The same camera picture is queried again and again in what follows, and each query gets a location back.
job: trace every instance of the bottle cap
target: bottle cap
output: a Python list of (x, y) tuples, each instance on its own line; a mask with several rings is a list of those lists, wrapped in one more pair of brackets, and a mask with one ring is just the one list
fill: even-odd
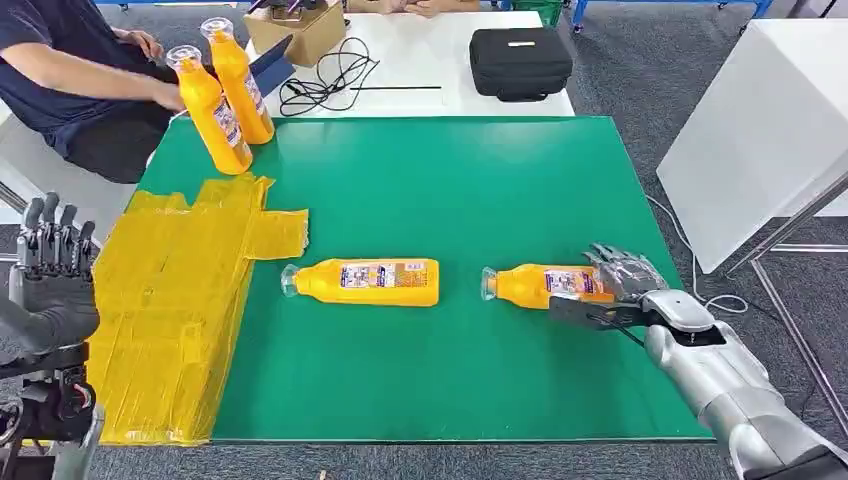
[(294, 276), (300, 271), (296, 265), (288, 264), (280, 276), (280, 285), (283, 287), (283, 295), (293, 297), (297, 295), (297, 286), (294, 284)]
[(200, 24), (200, 33), (209, 40), (229, 40), (233, 38), (233, 22), (224, 17), (210, 18)]
[(489, 267), (483, 269), (483, 278), (480, 281), (480, 296), (483, 300), (491, 300), (498, 293), (498, 272)]
[(200, 63), (202, 55), (197, 47), (192, 45), (180, 45), (168, 50), (165, 61), (168, 66), (177, 72), (187, 72), (196, 68), (202, 68)]

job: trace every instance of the yellow tape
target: yellow tape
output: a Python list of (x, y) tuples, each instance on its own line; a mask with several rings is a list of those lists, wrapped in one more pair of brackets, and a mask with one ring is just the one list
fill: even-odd
[(100, 328), (89, 381), (106, 444), (209, 440), (253, 259), (299, 257), (308, 211), (263, 212), (272, 181), (208, 180), (180, 194), (137, 192), (94, 268)]

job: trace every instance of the yellow bottle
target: yellow bottle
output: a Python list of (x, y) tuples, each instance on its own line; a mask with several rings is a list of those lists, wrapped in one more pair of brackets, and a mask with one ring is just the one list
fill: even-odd
[(180, 96), (200, 138), (221, 173), (238, 175), (250, 168), (253, 154), (244, 141), (221, 85), (203, 68), (200, 50), (183, 45), (167, 55), (168, 65), (180, 79)]
[(209, 40), (212, 65), (227, 101), (236, 112), (245, 140), (251, 145), (268, 143), (274, 137), (274, 124), (250, 73), (247, 53), (233, 37), (233, 22), (226, 18), (210, 18), (200, 25), (200, 31)]
[(439, 302), (439, 262), (332, 259), (307, 268), (288, 265), (282, 285), (287, 297), (310, 295), (326, 303), (431, 307)]
[(526, 308), (547, 310), (553, 294), (573, 296), (591, 303), (612, 303), (615, 296), (604, 291), (598, 269), (588, 266), (526, 264), (505, 272), (483, 269), (480, 293), (484, 300), (495, 297)]

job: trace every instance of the black bag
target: black bag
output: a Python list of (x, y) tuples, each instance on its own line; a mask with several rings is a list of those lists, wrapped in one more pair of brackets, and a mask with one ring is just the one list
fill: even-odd
[(477, 92), (502, 102), (544, 100), (571, 75), (571, 56), (551, 28), (477, 30), (469, 48)]

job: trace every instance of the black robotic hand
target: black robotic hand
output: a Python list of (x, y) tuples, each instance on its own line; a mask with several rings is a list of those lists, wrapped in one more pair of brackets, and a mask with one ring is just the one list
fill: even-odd
[(9, 299), (0, 297), (3, 334), (19, 339), (30, 355), (79, 344), (100, 322), (91, 276), (94, 224), (86, 222), (77, 236), (76, 207), (65, 206), (57, 224), (58, 204), (58, 195), (49, 193), (24, 211)]

